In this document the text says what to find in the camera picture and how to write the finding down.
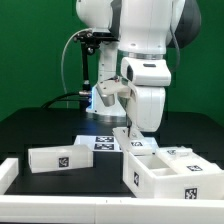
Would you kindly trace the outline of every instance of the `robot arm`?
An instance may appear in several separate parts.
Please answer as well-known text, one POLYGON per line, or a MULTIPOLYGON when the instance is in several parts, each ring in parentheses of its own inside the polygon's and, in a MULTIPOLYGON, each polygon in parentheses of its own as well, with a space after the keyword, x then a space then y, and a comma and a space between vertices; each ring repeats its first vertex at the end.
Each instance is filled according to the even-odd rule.
POLYGON ((127 99, 125 111, 132 126, 139 131, 156 131, 165 102, 164 87, 171 81, 163 56, 167 45, 178 42, 184 47, 197 35, 200 12, 196 1, 96 0, 93 3, 86 0, 77 1, 77 9, 82 12, 79 16, 87 25, 104 32, 109 28, 119 40, 118 57, 113 59, 119 81, 99 78, 97 85, 104 102, 107 106, 112 105, 115 102, 113 93, 118 92, 127 99), (177 35, 177 41, 170 28, 177 35))

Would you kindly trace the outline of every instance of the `black cable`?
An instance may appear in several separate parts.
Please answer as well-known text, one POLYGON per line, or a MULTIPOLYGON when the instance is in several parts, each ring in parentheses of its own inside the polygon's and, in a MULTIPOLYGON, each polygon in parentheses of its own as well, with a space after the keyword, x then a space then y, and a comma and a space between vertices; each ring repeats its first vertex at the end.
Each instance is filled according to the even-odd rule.
POLYGON ((173 73, 180 66, 180 48, 179 48, 176 36, 175 36, 175 34, 173 32, 173 28, 171 26, 170 26, 170 32, 171 32, 171 35, 172 35, 172 38, 173 38, 173 43, 174 43, 174 46, 175 46, 175 49, 176 49, 176 54, 177 54, 177 56, 176 56, 176 65, 173 68, 170 69, 170 72, 173 73))
POLYGON ((78 92, 70 92, 70 93, 63 94, 61 96, 58 96, 58 97, 54 98, 53 100, 50 100, 50 101, 46 102, 45 104, 43 104, 41 106, 41 108, 48 108, 53 103, 55 103, 55 102, 57 102, 57 101, 59 101, 63 98, 69 97, 69 96, 79 96, 79 93, 78 92))

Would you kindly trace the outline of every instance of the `white panel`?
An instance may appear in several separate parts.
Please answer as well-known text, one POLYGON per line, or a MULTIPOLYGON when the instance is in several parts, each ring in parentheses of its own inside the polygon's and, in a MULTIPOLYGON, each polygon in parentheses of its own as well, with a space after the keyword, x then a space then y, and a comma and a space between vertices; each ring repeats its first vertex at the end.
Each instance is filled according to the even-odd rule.
POLYGON ((6 159, 0 166, 0 195, 4 194, 19 173, 18 159, 6 159))

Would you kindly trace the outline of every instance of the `green backdrop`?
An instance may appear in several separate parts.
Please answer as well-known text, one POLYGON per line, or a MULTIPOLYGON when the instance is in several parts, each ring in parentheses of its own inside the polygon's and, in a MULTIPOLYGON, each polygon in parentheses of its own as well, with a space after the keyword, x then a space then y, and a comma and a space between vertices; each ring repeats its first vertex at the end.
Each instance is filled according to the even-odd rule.
MULTIPOLYGON (((181 50, 181 66, 167 89, 166 109, 203 113, 224 125, 224 1, 198 0, 198 4, 201 32, 181 50)), ((0 120, 63 94, 61 53, 68 38, 83 27, 75 0, 0 0, 0 120)), ((173 50, 167 58, 169 65, 174 64, 173 50)), ((80 45, 71 44, 65 60, 69 91, 81 87, 81 72, 80 45)), ((97 56, 90 58, 90 75, 94 84, 97 56)))

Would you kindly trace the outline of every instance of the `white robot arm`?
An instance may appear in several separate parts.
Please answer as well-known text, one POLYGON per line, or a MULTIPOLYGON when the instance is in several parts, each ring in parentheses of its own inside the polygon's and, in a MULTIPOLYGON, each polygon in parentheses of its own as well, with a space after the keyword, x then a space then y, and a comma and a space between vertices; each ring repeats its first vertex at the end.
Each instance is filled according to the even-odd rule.
MULTIPOLYGON (((170 71, 163 59, 166 46, 173 42, 170 28, 172 27, 174 32, 178 31, 184 12, 192 9, 197 12, 198 18, 191 16, 191 22, 195 23, 197 20, 196 24, 200 25, 196 1, 82 0, 77 1, 76 7, 80 19, 88 26, 103 32, 110 29, 119 39, 110 50, 101 45, 104 51, 99 62, 97 90, 105 104, 114 104, 115 100, 111 100, 113 94, 122 92, 119 82, 105 81, 116 74, 120 76, 119 81, 122 84, 125 82, 130 90, 127 91, 124 87, 126 94, 122 93, 122 96, 128 99, 125 111, 132 124, 140 131, 156 131, 160 125, 165 101, 163 87, 169 86, 171 81, 170 71)), ((190 41, 194 39, 197 31, 198 29, 190 32, 190 41)))

